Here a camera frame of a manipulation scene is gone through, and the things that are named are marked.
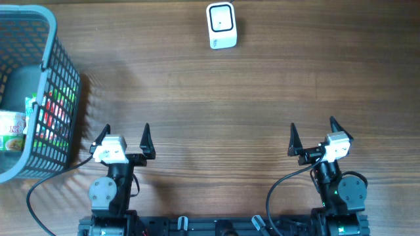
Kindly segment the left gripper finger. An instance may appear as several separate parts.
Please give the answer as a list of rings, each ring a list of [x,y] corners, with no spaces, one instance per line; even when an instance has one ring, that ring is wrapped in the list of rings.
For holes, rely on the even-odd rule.
[[[91,144],[89,148],[89,153],[94,153],[96,148],[101,145],[103,139],[106,137],[107,134],[110,134],[110,125],[106,124],[103,128],[102,132],[98,135],[95,141]]]
[[[148,123],[146,123],[144,126],[142,138],[140,141],[140,149],[142,150],[142,153],[146,159],[156,158],[156,151],[151,137],[150,125]]]

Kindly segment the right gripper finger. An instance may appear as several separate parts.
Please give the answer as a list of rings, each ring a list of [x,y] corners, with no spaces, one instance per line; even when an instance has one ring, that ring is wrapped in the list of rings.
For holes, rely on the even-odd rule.
[[[291,129],[291,132],[290,132],[289,147],[288,147],[287,155],[292,157],[292,156],[300,155],[303,152],[303,145],[301,143],[301,139],[299,137],[297,128],[294,123],[291,123],[290,129]]]
[[[337,122],[334,116],[329,118],[329,122],[332,132],[344,132],[351,142],[354,141],[354,138]]]

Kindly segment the green candy bag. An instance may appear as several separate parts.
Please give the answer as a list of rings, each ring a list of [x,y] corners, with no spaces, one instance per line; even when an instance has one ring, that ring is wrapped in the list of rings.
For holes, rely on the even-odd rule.
[[[68,150],[78,88],[77,85],[47,86],[35,119],[34,148],[50,144],[58,149]]]

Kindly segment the cup noodles container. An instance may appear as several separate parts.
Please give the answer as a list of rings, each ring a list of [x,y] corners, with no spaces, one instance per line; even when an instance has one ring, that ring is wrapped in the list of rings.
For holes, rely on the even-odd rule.
[[[26,114],[1,110],[1,151],[22,151]]]

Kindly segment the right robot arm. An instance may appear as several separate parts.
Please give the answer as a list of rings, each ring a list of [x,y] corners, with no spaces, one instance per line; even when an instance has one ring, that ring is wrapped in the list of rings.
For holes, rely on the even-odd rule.
[[[291,124],[287,154],[297,156],[300,166],[310,165],[310,175],[323,207],[311,210],[313,235],[369,235],[365,211],[367,178],[355,171],[343,172],[338,160],[350,153],[354,138],[337,122],[329,118],[331,132],[316,147],[304,148],[296,126]]]

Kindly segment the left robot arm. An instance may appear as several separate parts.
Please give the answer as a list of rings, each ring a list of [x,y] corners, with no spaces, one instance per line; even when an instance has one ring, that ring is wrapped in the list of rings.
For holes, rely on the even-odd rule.
[[[147,235],[137,211],[129,208],[135,194],[132,183],[139,185],[135,167],[145,167],[148,160],[156,158],[150,126],[145,124],[139,144],[139,153],[126,153],[123,136],[112,135],[106,125],[91,144],[89,153],[97,163],[108,167],[105,177],[96,179],[89,187],[92,216],[79,223],[79,235]]]

